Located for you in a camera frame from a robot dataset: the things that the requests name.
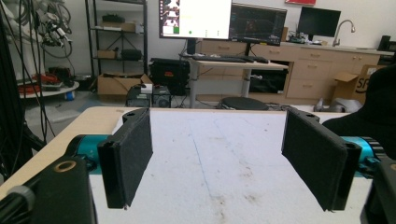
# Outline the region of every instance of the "white wall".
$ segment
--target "white wall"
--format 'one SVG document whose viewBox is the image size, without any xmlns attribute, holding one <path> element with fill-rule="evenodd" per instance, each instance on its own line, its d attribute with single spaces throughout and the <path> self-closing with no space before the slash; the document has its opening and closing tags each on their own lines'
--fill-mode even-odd
<svg viewBox="0 0 396 224">
<path fill-rule="evenodd" d="M 265 7 L 278 7 L 288 10 L 285 26 L 294 31 L 300 17 L 302 5 L 287 4 L 285 0 L 234 0 L 236 3 L 250 4 Z M 70 59 L 76 68 L 77 74 L 91 72 L 90 55 L 88 46 L 87 22 L 85 16 L 85 1 L 66 1 L 66 6 L 72 13 L 70 26 L 73 34 L 74 52 Z M 350 33 L 349 24 L 344 24 L 339 38 L 341 45 L 377 48 L 382 35 L 390 35 L 391 40 L 396 40 L 396 17 L 393 0 L 317 0 L 315 7 L 341 10 L 340 21 L 351 19 L 356 26 L 356 33 Z M 159 38 L 158 0 L 148 0 L 148 59 L 169 58 L 176 59 L 182 51 L 185 41 Z M 322 40 L 332 42 L 329 37 L 320 37 Z M 49 59 L 47 65 L 68 66 L 68 62 Z"/>
</svg>

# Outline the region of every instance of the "cardboard box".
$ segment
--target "cardboard box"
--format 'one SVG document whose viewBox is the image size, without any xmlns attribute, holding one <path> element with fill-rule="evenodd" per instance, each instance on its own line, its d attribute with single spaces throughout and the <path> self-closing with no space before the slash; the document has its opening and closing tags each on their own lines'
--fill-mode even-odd
<svg viewBox="0 0 396 224">
<path fill-rule="evenodd" d="M 105 73 L 98 77 L 98 96 L 105 102 L 126 102 L 128 90 L 142 83 L 152 84 L 146 74 Z"/>
<path fill-rule="evenodd" d="M 112 21 L 102 21 L 103 29 L 105 30 L 118 30 L 126 32 L 135 32 L 136 25 L 132 22 L 112 22 Z"/>
<path fill-rule="evenodd" d="M 334 78 L 337 81 L 337 86 L 335 87 L 332 99 L 358 100 L 361 104 L 364 104 L 370 76 L 382 67 L 385 66 L 366 64 L 361 69 L 360 74 L 351 74 L 348 72 L 338 73 Z"/>
<path fill-rule="evenodd" d="M 99 49 L 98 58 L 115 59 L 117 58 L 117 52 L 112 49 Z"/>
</svg>

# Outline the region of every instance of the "black stool seat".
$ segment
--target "black stool seat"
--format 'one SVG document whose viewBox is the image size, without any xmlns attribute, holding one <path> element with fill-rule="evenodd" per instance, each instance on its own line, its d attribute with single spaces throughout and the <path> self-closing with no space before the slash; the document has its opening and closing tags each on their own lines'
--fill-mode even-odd
<svg viewBox="0 0 396 224">
<path fill-rule="evenodd" d="M 226 97 L 219 103 L 220 109 L 235 110 L 268 110 L 265 103 L 246 97 Z"/>
</svg>

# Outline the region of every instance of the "desk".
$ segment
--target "desk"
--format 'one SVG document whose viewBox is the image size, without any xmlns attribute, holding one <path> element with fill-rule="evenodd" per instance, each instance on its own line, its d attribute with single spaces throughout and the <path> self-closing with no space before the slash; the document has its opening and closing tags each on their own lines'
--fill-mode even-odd
<svg viewBox="0 0 396 224">
<path fill-rule="evenodd" d="M 0 188 L 21 184 L 64 154 L 77 134 L 112 133 L 130 107 L 84 111 Z M 355 178 L 346 211 L 323 212 L 281 155 L 286 114 L 151 110 L 153 155 L 131 208 L 110 210 L 91 175 L 99 223 L 360 223 L 371 181 Z M 320 113 L 322 120 L 342 114 Z"/>
<path fill-rule="evenodd" d="M 199 93 L 218 94 L 241 92 L 241 96 L 248 97 L 251 70 L 283 70 L 288 69 L 286 65 L 277 63 L 224 63 L 195 61 L 190 62 L 190 108 L 195 108 L 195 98 Z M 199 80 L 201 66 L 204 68 L 234 67 L 244 69 L 243 80 Z"/>
</svg>

